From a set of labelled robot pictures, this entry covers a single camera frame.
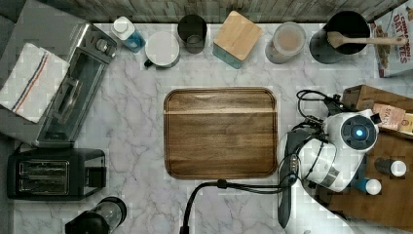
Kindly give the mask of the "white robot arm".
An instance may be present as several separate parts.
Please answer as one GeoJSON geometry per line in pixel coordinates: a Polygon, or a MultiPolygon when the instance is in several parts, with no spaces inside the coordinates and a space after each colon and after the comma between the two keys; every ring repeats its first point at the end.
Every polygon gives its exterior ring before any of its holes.
{"type": "Polygon", "coordinates": [[[299,127],[278,145],[278,222],[287,234],[354,234],[340,216],[304,188],[309,181],[334,192],[353,180],[365,154],[377,141],[380,117],[372,110],[327,117],[320,130],[299,127]]]}

